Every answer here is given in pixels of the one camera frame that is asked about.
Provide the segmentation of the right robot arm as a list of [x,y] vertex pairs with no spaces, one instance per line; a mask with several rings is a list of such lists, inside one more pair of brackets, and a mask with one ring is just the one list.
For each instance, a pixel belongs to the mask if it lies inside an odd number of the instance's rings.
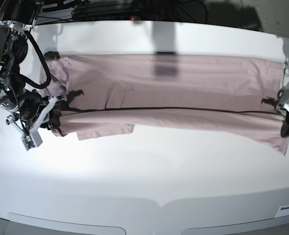
[[[31,35],[45,0],[5,0],[0,7],[0,107],[10,113],[7,124],[21,132],[23,140],[44,128],[64,136],[60,117],[71,96],[65,60],[56,51],[43,54]],[[20,64],[31,43],[42,65],[40,81],[21,74]]]

